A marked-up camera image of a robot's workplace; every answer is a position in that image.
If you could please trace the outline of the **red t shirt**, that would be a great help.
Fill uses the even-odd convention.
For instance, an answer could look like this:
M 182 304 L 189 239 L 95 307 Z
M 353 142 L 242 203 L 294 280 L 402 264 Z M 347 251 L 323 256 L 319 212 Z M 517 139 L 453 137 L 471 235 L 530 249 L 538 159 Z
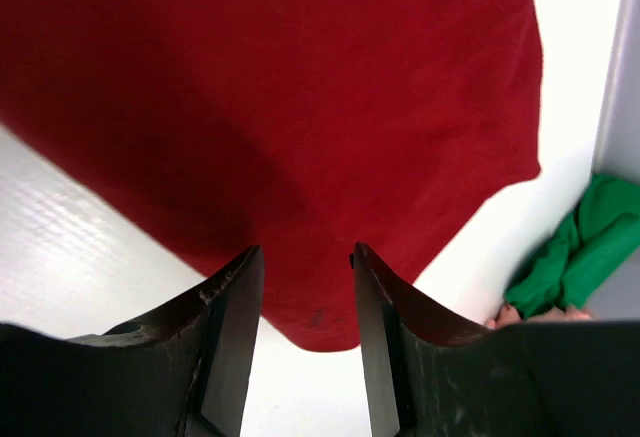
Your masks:
M 534 0 L 1 0 L 1 120 L 195 270 L 266 256 L 263 316 L 359 342 L 353 245 L 414 281 L 535 178 Z

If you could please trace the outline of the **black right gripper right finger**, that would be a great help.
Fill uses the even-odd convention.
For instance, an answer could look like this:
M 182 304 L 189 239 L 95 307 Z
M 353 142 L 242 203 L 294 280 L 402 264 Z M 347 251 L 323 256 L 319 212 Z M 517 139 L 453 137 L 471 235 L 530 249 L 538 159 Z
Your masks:
M 357 243 L 355 277 L 376 436 L 635 436 L 639 325 L 491 330 L 449 310 Z

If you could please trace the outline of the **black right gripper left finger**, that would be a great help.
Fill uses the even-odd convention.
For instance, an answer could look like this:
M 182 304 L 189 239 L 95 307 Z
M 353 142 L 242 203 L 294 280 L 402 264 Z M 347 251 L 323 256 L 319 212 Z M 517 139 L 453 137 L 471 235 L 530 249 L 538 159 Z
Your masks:
M 102 335 L 1 327 L 5 436 L 236 436 L 264 259 L 247 248 L 210 278 Z

